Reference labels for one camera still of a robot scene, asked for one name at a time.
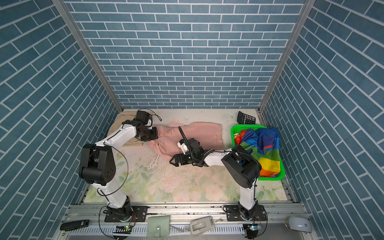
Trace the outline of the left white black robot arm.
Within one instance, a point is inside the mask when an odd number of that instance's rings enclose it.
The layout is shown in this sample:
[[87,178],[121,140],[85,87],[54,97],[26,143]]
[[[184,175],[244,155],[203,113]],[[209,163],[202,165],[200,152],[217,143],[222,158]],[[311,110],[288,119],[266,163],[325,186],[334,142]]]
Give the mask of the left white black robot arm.
[[156,127],[146,126],[141,121],[127,120],[111,135],[94,144],[86,144],[81,151],[79,176],[97,189],[99,195],[107,199],[107,220],[129,222],[134,210],[128,196],[115,179],[117,172],[114,153],[131,139],[148,142],[158,138]]

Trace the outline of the pink shorts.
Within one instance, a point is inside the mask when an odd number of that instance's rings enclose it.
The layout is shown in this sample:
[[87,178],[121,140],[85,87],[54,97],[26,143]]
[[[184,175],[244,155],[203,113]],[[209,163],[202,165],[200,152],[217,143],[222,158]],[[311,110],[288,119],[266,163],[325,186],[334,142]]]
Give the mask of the pink shorts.
[[[181,154],[178,142],[183,138],[178,127],[157,126],[158,138],[149,142],[149,147],[155,153],[171,160],[176,154]],[[200,142],[203,149],[223,150],[222,125],[215,123],[195,122],[182,126],[187,139],[194,138]]]

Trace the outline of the light green wallet pouch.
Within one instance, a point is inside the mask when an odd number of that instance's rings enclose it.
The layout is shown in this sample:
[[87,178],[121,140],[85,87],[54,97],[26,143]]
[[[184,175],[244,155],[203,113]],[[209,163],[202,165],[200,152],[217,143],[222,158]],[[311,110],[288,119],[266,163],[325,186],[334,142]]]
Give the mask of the light green wallet pouch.
[[147,237],[161,238],[170,234],[171,216],[157,216],[148,218]]

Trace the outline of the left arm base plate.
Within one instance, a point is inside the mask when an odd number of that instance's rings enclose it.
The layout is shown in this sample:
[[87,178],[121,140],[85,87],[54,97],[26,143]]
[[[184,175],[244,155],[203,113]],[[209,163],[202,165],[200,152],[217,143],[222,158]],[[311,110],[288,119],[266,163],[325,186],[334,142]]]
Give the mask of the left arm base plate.
[[105,222],[106,223],[133,223],[136,222],[145,222],[147,217],[148,207],[147,206],[131,206],[131,213],[128,217],[124,217],[122,215],[118,215],[114,212],[114,209],[106,209],[103,210],[103,214],[105,214]]

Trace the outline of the black calculator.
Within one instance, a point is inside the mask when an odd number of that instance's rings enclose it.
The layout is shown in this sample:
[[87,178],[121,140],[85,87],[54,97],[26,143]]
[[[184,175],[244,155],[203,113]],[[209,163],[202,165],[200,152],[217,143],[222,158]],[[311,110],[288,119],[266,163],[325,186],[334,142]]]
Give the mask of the black calculator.
[[255,125],[256,118],[239,111],[237,115],[237,123],[239,125]]

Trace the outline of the black remote control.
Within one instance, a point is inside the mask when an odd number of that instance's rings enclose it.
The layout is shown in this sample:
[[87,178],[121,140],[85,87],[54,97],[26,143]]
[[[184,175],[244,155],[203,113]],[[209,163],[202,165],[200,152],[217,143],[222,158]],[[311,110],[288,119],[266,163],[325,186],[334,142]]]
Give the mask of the black remote control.
[[72,231],[76,229],[86,228],[89,226],[90,220],[79,220],[62,223],[60,226],[60,231]]

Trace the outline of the circuit board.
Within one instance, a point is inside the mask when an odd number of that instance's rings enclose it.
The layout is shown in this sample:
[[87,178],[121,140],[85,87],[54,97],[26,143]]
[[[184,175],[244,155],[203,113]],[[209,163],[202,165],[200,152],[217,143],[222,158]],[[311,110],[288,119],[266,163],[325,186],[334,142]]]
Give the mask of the circuit board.
[[112,236],[115,240],[125,240],[131,233],[131,226],[116,226],[112,233]]
[[243,224],[244,237],[249,240],[254,240],[262,227],[258,224]]

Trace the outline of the beige drawstring shorts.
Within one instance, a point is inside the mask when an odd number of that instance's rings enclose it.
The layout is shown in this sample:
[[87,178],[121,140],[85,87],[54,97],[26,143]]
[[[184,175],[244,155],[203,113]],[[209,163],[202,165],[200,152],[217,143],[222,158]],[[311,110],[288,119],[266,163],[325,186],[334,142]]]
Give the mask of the beige drawstring shorts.
[[[115,121],[112,123],[111,127],[109,128],[107,137],[110,135],[113,135],[114,132],[120,129],[123,129],[123,132],[120,135],[128,134],[128,136],[130,136],[132,131],[128,130],[128,127],[130,127],[131,125],[129,124],[122,125],[122,123],[127,120],[133,120],[136,116],[136,113],[137,112],[135,111],[123,111],[121,113],[118,113],[115,118]],[[125,138],[125,140],[128,140],[128,141],[124,143],[123,147],[138,147],[143,145],[143,143],[140,140],[136,139],[135,137],[132,137],[131,139]]]

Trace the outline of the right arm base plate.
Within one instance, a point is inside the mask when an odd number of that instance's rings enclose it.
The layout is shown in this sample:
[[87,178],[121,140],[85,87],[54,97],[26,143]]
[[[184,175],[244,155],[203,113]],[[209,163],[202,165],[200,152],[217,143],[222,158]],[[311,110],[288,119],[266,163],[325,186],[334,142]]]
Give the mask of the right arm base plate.
[[266,221],[267,211],[263,205],[255,204],[250,210],[247,210],[240,204],[224,205],[223,210],[227,216],[227,221]]

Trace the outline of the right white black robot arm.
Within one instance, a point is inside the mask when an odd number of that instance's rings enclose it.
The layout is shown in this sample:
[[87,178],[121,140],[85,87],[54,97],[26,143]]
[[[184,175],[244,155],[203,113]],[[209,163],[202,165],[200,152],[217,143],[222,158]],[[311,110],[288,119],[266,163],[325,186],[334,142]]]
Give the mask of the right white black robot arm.
[[242,146],[235,145],[232,149],[215,151],[193,148],[182,144],[182,154],[174,155],[170,164],[179,167],[193,165],[195,167],[222,166],[227,169],[235,182],[240,186],[238,213],[245,221],[267,221],[268,214],[264,206],[256,198],[257,180],[262,166]]

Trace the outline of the left circuit board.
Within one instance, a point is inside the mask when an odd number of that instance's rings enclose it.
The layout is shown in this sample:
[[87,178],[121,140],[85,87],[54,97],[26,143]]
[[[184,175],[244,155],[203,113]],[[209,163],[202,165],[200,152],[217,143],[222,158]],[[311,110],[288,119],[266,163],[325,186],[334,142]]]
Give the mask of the left circuit board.
[[125,240],[131,233],[131,226],[116,226],[112,233],[112,236],[115,240]]

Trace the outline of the white computer mouse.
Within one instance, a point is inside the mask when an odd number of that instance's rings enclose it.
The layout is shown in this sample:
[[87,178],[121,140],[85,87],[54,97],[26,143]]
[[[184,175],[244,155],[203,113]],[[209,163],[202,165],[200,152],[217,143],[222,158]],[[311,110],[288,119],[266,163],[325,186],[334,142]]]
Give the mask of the white computer mouse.
[[313,226],[309,219],[300,216],[285,218],[286,227],[295,232],[312,233]]

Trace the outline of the right circuit board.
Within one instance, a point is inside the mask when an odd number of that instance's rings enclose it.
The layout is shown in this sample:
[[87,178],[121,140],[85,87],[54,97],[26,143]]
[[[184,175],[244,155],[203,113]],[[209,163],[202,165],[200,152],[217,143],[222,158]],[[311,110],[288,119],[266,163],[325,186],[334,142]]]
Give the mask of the right circuit board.
[[243,224],[244,237],[249,240],[254,240],[262,227],[258,224]]

